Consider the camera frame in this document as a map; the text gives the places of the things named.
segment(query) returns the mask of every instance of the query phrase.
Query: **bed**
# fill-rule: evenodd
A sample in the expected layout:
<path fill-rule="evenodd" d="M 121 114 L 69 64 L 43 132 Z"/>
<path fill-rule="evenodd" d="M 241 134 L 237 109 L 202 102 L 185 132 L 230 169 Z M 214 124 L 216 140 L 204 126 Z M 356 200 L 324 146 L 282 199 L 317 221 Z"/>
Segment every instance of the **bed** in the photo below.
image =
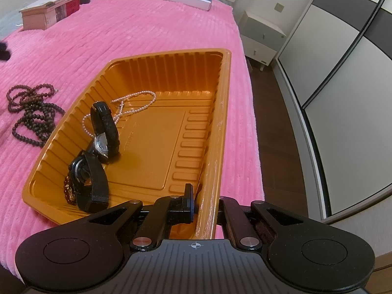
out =
<path fill-rule="evenodd" d="M 23 113 L 18 117 L 8 112 L 5 93 L 16 84 L 53 84 L 59 91 L 51 102 L 67 110 L 115 58 L 168 50 L 229 49 L 231 83 L 220 194 L 243 205 L 263 199 L 252 88 L 230 6 L 213 0 L 207 12 L 164 0 L 92 0 L 46 31 L 18 30 L 6 41 L 12 56 L 0 63 L 0 263 L 14 275 L 18 245 L 54 226 L 22 201 L 23 185 L 40 148 L 11 135 Z"/>

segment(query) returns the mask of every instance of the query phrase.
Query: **watch face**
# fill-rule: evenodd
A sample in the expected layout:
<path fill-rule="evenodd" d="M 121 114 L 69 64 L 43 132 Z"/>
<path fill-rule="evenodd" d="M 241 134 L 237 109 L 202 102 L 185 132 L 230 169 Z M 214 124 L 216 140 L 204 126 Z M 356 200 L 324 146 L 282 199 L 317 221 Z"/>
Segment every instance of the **watch face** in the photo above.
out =
<path fill-rule="evenodd" d="M 95 137 L 94 139 L 94 148 L 95 150 L 100 153 L 103 156 L 107 156 L 109 153 L 109 150 L 107 148 L 107 139 L 106 139 L 106 134 L 100 134 Z"/>
<path fill-rule="evenodd" d="M 80 175 L 80 170 L 81 170 L 82 166 L 83 166 L 83 159 L 80 158 L 80 159 L 78 160 L 78 162 L 76 162 L 76 165 L 75 165 L 75 168 L 74 168 L 74 174 L 75 174 L 75 179 L 76 179 L 78 182 L 84 184 L 83 178 L 82 178 L 82 176 Z"/>

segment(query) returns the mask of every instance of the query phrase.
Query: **wooden floor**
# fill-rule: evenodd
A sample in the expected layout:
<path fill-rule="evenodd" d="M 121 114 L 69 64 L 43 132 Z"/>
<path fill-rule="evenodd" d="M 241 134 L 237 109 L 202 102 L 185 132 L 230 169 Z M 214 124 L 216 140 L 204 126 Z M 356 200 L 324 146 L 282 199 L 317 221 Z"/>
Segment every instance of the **wooden floor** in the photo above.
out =
<path fill-rule="evenodd" d="M 250 79 L 265 200 L 307 217 L 297 145 L 278 82 L 270 67 L 253 67 Z"/>

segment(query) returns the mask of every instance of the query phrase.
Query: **sliding wardrobe door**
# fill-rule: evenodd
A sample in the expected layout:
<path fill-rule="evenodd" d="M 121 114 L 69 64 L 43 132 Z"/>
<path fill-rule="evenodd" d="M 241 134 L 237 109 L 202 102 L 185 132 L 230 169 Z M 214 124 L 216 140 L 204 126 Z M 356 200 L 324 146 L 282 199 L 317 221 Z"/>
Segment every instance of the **sliding wardrobe door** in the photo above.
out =
<path fill-rule="evenodd" d="M 313 0 L 279 60 L 300 105 L 316 91 L 379 0 Z"/>
<path fill-rule="evenodd" d="M 332 214 L 392 183 L 392 0 L 305 109 L 323 164 Z"/>

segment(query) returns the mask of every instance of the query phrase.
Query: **drawer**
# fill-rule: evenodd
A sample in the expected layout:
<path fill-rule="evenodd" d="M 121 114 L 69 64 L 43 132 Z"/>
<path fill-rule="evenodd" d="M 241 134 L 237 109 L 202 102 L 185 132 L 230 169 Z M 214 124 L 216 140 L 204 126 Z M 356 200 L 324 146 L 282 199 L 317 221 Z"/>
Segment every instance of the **drawer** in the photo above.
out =
<path fill-rule="evenodd" d="M 252 58 L 260 63 L 269 65 L 274 58 L 276 51 L 269 47 L 250 39 L 247 36 L 241 35 L 242 45 L 244 46 L 244 53 L 247 57 Z"/>
<path fill-rule="evenodd" d="M 244 12 L 238 27 L 241 35 L 276 51 L 280 50 L 286 41 L 286 35 L 277 25 L 247 11 Z"/>

